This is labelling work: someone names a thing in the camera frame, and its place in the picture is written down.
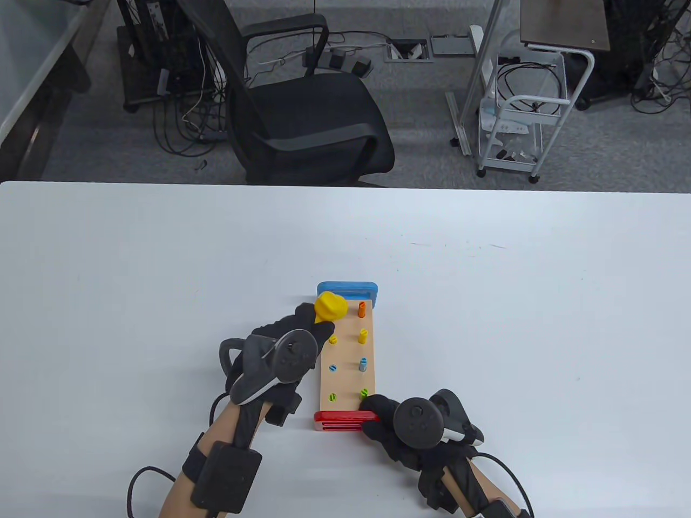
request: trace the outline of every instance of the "yellow toy piece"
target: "yellow toy piece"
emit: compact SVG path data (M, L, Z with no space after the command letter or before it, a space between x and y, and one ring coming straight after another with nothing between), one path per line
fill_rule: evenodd
M335 322L348 314L348 302L340 295L325 291L314 303L314 312L316 313L315 324Z

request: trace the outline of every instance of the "cart wheel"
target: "cart wheel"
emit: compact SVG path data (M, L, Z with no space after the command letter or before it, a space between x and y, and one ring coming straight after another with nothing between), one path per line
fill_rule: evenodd
M586 111L591 106L593 106L593 101L587 97L579 97L576 99L576 110L578 111Z

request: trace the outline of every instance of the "metal stand pole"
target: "metal stand pole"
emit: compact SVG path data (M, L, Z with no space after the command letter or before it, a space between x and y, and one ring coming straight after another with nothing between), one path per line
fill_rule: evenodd
M468 117L468 112L471 109L471 104L473 103L473 98L475 97L475 91L477 90L477 84L480 81L480 75L482 74L482 66L487 59L489 53L489 44L492 41L492 36L497 28L497 22L499 21L499 16L502 14L504 7L506 7L508 0L495 0L492 6L492 12L489 15L489 20L487 20L487 27L485 29L484 37L482 38L482 45L480 46L480 52L477 54L475 59L475 65L473 66L473 74L471 75L471 80L468 83L468 88L466 89L466 99L463 103L463 110L458 113L458 107L456 105L456 99L453 92L446 93L446 101L448 102L448 107L451 110L451 117L453 118L453 124L456 130L456 136L461 146L461 150L465 156L471 155L471 145L468 142L468 135L466 134L465 121Z

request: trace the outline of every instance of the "wooden desk top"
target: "wooden desk top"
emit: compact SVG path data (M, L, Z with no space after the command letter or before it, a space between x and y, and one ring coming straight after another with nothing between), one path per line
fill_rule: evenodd
M603 0L521 0L524 43L609 50Z

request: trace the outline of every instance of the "power adapter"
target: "power adapter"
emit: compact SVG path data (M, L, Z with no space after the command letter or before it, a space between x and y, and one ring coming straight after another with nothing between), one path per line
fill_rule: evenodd
M329 67L335 70L341 70L343 63L346 60L346 52L340 48L335 48L331 51L331 59L329 60Z

